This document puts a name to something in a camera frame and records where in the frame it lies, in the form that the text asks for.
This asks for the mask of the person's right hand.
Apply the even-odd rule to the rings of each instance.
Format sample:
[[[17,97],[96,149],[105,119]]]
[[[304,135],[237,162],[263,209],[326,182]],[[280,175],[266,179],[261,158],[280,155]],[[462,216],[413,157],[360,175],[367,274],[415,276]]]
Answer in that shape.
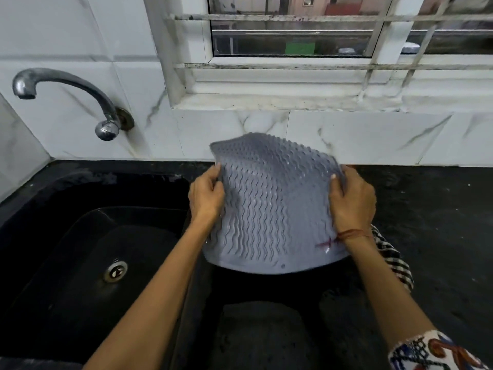
[[[343,198],[328,196],[336,233],[350,229],[371,231],[377,203],[374,187],[367,183],[352,166],[342,165],[342,173],[339,177],[343,186]],[[348,239],[344,243],[368,239],[370,238],[359,237]]]

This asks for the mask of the person's left hand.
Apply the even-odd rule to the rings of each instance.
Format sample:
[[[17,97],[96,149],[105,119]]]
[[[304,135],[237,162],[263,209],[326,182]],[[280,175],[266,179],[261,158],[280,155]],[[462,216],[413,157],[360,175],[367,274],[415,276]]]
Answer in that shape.
[[[210,186],[207,181],[206,171],[190,185],[188,198],[192,222],[212,226],[217,221],[224,205],[225,191],[223,182],[218,177],[215,186]]]

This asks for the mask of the grey ribbed silicone mat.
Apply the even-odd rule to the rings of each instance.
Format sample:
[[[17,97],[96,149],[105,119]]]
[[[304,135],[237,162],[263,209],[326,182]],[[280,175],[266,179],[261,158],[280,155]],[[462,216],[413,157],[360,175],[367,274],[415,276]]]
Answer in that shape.
[[[348,257],[329,209],[329,183],[342,176],[333,156],[263,133],[213,142],[225,199],[203,246],[218,267],[287,274]]]

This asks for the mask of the person's left forearm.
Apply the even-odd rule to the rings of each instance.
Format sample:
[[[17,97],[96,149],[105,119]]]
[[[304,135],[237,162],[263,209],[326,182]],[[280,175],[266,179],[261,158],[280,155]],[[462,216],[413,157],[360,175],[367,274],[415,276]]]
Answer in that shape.
[[[194,218],[83,370],[159,370],[213,219]]]

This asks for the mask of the person's right forearm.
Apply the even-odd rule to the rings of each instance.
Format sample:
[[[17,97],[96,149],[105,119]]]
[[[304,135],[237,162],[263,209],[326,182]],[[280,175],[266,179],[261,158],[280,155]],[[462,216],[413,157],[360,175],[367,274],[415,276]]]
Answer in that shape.
[[[345,243],[361,276],[388,348],[436,327],[428,319],[383,257],[374,239]]]

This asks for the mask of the red thread wristband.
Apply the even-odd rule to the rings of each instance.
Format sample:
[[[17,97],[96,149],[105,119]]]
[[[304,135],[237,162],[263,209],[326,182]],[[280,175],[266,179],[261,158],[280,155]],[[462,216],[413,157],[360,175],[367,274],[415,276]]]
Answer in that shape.
[[[326,250],[330,249],[331,246],[336,242],[345,242],[348,239],[366,237],[373,239],[373,234],[371,231],[364,231],[360,229],[350,229],[343,232],[337,233],[335,238],[330,238],[329,240],[316,244],[316,247],[322,247]]]

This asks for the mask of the checkered cloth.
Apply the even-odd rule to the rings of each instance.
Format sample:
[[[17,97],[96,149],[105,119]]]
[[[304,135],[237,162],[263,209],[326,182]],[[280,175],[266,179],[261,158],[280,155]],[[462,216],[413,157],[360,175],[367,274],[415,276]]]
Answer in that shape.
[[[391,243],[387,242],[387,240],[380,234],[377,227],[373,224],[371,225],[371,232],[379,254],[383,257],[387,265],[404,285],[407,291],[412,292],[415,283],[408,263],[404,261],[401,253],[394,248]]]

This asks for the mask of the steel sink drain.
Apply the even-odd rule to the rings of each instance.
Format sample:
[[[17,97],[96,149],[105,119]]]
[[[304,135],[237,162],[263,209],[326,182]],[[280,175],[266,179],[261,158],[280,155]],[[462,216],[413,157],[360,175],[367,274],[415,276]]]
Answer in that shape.
[[[110,266],[106,268],[103,273],[102,279],[107,284],[117,283],[126,275],[127,271],[127,262],[115,260]]]

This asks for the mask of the black kitchen sink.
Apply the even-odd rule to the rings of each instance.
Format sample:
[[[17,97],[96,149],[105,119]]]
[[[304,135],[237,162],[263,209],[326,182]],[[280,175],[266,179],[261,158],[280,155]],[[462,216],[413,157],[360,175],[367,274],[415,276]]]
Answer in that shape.
[[[0,358],[84,363],[177,243],[189,182],[79,171],[0,209]],[[126,275],[107,284],[115,260]]]

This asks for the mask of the patterned sleeve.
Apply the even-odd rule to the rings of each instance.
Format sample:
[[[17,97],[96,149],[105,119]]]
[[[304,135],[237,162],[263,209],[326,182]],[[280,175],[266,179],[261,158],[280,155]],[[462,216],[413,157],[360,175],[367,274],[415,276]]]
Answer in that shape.
[[[438,330],[397,343],[388,362],[391,370],[489,370],[482,360]]]

